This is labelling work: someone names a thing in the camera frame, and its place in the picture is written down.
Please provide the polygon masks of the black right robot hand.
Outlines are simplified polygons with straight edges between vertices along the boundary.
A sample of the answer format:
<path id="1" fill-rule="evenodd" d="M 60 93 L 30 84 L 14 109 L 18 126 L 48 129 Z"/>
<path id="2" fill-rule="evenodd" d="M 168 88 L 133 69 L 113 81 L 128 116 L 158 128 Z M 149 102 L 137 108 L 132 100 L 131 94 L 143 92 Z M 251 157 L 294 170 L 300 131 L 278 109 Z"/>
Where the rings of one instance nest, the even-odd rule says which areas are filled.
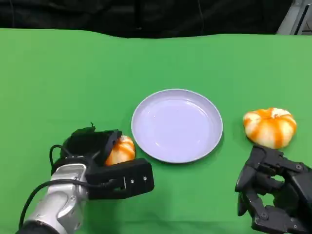
<path id="1" fill-rule="evenodd" d="M 278 150 L 255 144 L 235 186 L 237 214 L 267 234 L 312 232 L 312 170 Z"/>

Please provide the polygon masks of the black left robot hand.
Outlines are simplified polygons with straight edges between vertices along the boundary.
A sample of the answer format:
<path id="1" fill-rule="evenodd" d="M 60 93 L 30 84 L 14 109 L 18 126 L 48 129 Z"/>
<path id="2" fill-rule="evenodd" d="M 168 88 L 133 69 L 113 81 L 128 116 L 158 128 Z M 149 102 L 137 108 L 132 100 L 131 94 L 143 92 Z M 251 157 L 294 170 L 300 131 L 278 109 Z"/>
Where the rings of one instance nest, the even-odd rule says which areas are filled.
<path id="1" fill-rule="evenodd" d="M 75 130 L 63 143 L 60 157 L 84 156 L 98 165 L 104 165 L 122 131 L 96 131 L 94 125 Z"/>

